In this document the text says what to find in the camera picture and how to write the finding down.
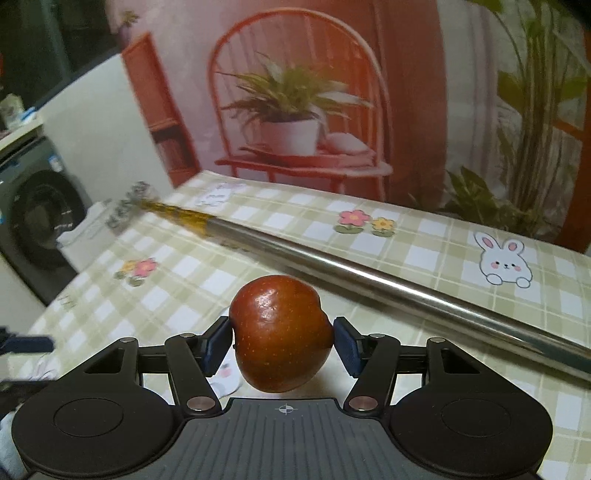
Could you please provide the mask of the checked bunny tablecloth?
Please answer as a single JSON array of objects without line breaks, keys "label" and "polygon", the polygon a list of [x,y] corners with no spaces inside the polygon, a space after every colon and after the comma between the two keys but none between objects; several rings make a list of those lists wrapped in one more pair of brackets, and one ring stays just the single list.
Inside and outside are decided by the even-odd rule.
[{"label": "checked bunny tablecloth", "polygon": [[[162,200],[211,212],[318,250],[369,265],[484,306],[590,348],[590,258],[524,238],[529,287],[490,284],[480,269],[477,232],[502,245],[519,237],[460,220],[359,198],[287,185],[201,173]],[[345,233],[353,211],[370,217],[360,233]],[[121,337],[140,345],[163,344],[185,332],[203,332],[242,285],[282,273],[249,254],[202,239],[158,216],[139,217],[27,328],[51,336],[45,355],[8,356],[10,377],[56,378]],[[590,479],[590,385],[575,385],[480,343],[436,333],[407,312],[380,308],[304,277],[334,319],[345,316],[359,331],[384,333],[402,344],[424,346],[442,335],[542,403],[554,437],[541,467],[544,479]],[[353,378],[332,351],[318,375],[283,396],[345,399]]]}]

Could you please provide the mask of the red apple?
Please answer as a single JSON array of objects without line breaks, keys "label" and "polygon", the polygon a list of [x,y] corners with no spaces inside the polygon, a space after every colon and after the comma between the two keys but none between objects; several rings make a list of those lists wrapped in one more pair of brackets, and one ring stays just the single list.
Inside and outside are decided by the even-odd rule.
[{"label": "red apple", "polygon": [[283,393],[311,380],[334,344],[334,328],[317,291],[287,275],[245,284],[232,299],[235,358],[246,382]]}]

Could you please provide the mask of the printed room backdrop poster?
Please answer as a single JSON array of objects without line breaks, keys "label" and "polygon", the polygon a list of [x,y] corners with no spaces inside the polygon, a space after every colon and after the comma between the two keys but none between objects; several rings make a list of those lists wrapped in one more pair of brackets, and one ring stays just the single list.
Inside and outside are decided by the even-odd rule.
[{"label": "printed room backdrop poster", "polygon": [[584,252],[590,24],[569,1],[108,1],[173,185],[202,169]]}]

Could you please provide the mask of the telescopic metal pole with rake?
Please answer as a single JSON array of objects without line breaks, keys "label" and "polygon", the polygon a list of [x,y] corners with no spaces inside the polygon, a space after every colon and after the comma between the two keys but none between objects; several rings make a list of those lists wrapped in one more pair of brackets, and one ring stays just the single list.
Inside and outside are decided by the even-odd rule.
[{"label": "telescopic metal pole with rake", "polygon": [[106,225],[117,231],[141,212],[151,212],[199,236],[211,236],[263,259],[334,284],[353,294],[400,308],[476,341],[518,355],[580,381],[590,380],[590,350],[538,327],[270,233],[217,216],[161,202],[140,181],[107,205]]}]

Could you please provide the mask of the grey washing machine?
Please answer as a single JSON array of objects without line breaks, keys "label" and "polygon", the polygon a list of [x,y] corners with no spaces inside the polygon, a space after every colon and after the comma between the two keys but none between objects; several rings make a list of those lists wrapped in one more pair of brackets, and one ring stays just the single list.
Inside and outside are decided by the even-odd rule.
[{"label": "grey washing machine", "polygon": [[89,206],[47,137],[25,140],[1,155],[1,253],[45,305],[76,276],[57,238],[76,228]]}]

